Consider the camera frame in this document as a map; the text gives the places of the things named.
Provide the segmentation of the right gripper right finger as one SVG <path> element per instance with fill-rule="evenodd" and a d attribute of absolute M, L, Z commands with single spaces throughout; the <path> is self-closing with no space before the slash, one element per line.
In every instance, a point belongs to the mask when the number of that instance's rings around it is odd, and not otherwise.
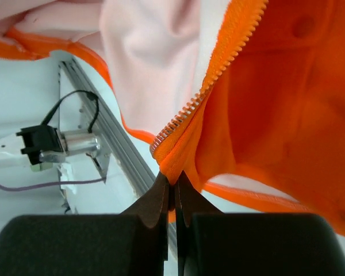
<path fill-rule="evenodd" d="M 179 275 L 345 275 L 332 228 L 311 213 L 223 213 L 182 173 L 175 184 Z"/>

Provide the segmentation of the aluminium rail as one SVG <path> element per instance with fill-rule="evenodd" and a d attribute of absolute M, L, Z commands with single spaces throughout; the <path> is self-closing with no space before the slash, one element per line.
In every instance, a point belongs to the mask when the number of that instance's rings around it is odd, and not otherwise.
<path fill-rule="evenodd" d="M 106 174 L 111 213 L 121 213 L 152 186 L 158 165 L 149 152 L 149 145 L 126 132 L 112 89 L 92 66 L 75 57 L 60 62 L 60 68 L 61 95 L 81 89 L 99 96 L 100 111 L 94 125 L 101 141 L 97 165 Z"/>

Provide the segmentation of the orange jacket with pink lining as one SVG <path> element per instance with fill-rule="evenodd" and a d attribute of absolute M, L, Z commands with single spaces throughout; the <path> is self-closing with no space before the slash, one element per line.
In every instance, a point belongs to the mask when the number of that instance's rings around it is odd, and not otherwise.
<path fill-rule="evenodd" d="M 345 236 L 345 1 L 0 1 L 0 58 L 58 50 L 171 183 Z"/>

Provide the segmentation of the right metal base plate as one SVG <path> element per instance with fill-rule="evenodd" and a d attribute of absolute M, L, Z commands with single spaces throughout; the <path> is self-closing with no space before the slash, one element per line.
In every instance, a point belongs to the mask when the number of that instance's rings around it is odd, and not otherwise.
<path fill-rule="evenodd" d="M 86 131 L 94 113 L 94 104 L 84 93 L 67 97 L 59 108 L 61 131 Z M 91 153 L 82 153 L 66 158 L 60 165 L 61 181 L 78 181 L 74 185 L 61 185 L 72 214 L 106 214 L 113 211 L 108 199 L 108 187 L 104 181 L 86 183 L 106 174 L 97 165 Z"/>

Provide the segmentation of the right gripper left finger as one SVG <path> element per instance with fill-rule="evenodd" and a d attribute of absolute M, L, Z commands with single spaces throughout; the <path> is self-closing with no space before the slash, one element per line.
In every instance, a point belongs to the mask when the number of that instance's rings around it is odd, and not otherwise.
<path fill-rule="evenodd" d="M 0 275 L 163 275 L 169 183 L 120 214 L 19 216 L 0 233 Z"/>

